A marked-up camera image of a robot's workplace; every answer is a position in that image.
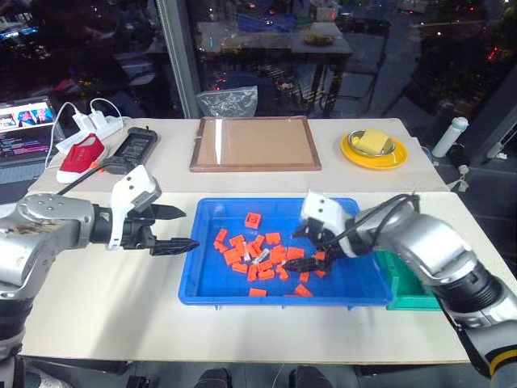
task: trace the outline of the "yellow plate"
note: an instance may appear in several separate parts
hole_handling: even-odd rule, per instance
[[[351,162],[358,164],[362,167],[372,168],[374,170],[390,170],[392,168],[403,165],[407,160],[407,149],[399,142],[396,138],[392,137],[395,142],[395,150],[385,156],[379,156],[377,158],[369,158],[368,156],[362,156],[357,154],[348,145],[348,135],[341,139],[341,152]]]

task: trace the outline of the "white bottle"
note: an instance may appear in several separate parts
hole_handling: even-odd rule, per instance
[[[464,117],[455,117],[451,125],[435,145],[432,154],[437,158],[443,158],[456,139],[467,129],[469,121]]]

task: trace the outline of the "laptop screen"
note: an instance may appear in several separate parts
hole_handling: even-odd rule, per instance
[[[0,104],[0,162],[44,157],[53,122],[46,97]]]

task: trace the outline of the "wooden tray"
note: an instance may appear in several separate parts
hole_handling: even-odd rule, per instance
[[[322,165],[303,116],[201,119],[192,172],[319,171]]]

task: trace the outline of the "plastic bag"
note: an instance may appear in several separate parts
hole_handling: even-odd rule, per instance
[[[195,96],[204,116],[253,117],[259,95],[256,86],[204,91]]]

